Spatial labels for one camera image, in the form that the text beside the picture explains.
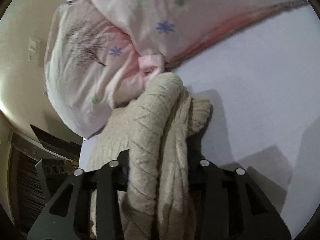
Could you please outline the pink floral pillow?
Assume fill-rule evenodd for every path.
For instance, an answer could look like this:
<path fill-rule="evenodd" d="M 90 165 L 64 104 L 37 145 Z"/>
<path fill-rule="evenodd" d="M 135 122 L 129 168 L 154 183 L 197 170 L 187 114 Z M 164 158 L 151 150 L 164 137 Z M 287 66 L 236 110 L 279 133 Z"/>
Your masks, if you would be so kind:
<path fill-rule="evenodd" d="M 44 60 L 50 103 L 89 138 L 112 109 L 158 74 L 268 16 L 308 0 L 67 0 L 53 17 Z"/>

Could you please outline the dark bedside furniture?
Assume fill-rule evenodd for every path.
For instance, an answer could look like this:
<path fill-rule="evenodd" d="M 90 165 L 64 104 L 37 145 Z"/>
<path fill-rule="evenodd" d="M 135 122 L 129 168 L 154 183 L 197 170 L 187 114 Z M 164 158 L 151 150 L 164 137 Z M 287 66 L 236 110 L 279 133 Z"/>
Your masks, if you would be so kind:
<path fill-rule="evenodd" d="M 24 239 L 47 203 L 36 164 L 42 159 L 62 160 L 68 168 L 79 164 L 82 141 L 62 140 L 30 125 L 37 140 L 16 132 L 11 137 L 9 158 L 10 208 L 19 233 Z"/>

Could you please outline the beige knitted sweater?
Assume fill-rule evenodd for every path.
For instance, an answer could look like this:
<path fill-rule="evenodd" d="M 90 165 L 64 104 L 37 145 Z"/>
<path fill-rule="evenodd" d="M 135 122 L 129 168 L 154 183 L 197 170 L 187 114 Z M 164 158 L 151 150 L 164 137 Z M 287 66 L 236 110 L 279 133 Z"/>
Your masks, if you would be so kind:
<path fill-rule="evenodd" d="M 155 77 L 126 107 L 115 109 L 88 161 L 93 171 L 129 151 L 129 184 L 118 194 L 125 239 L 192 239 L 188 137 L 206 124 L 211 104 L 195 99 L 175 73 Z"/>

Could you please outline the white wall switch plate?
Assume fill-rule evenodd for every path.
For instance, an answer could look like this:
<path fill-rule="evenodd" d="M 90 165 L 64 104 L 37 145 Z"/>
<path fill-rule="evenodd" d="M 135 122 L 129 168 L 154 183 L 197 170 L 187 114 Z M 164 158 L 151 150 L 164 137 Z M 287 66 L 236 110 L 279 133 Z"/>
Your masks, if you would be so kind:
<path fill-rule="evenodd" d="M 41 41 L 33 36 L 29 37 L 28 41 L 28 62 L 33 63 L 35 66 L 39 66 L 41 52 Z"/>

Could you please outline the lavender bed sheet mattress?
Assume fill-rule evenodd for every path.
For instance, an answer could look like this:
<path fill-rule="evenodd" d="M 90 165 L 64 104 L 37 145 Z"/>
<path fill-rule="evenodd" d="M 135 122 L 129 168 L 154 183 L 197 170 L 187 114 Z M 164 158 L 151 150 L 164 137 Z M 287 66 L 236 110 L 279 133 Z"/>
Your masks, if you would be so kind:
<path fill-rule="evenodd" d="M 205 159 L 243 168 L 291 239 L 319 237 L 319 18 L 312 6 L 273 16 L 176 68 L 211 112 L 193 139 Z M 90 230 L 96 231 L 93 192 Z"/>

